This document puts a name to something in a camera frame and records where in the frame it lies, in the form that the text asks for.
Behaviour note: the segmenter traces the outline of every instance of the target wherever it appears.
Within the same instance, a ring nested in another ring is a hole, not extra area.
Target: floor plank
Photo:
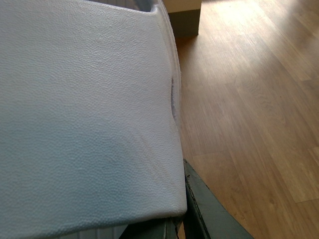
[[[318,16],[317,0],[203,0],[199,36],[176,41],[184,157],[256,238],[318,239]]]

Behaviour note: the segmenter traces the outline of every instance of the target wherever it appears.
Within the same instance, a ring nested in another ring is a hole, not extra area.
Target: textured white surface
[[[161,2],[0,0],[0,239],[183,214],[179,91]]]

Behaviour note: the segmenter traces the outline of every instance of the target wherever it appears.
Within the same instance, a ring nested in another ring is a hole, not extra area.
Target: white plastic cover
[[[183,214],[179,91],[161,2],[0,0],[0,239]]]

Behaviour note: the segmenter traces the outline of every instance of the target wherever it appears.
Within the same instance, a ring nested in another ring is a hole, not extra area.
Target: dark metal frame
[[[181,222],[186,239],[253,239],[226,211],[185,160],[187,213],[129,225],[120,239],[176,239]]]

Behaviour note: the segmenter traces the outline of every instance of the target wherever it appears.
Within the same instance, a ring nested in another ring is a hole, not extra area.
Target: wooden floor
[[[176,43],[184,157],[254,238],[319,239],[319,1],[203,0]]]

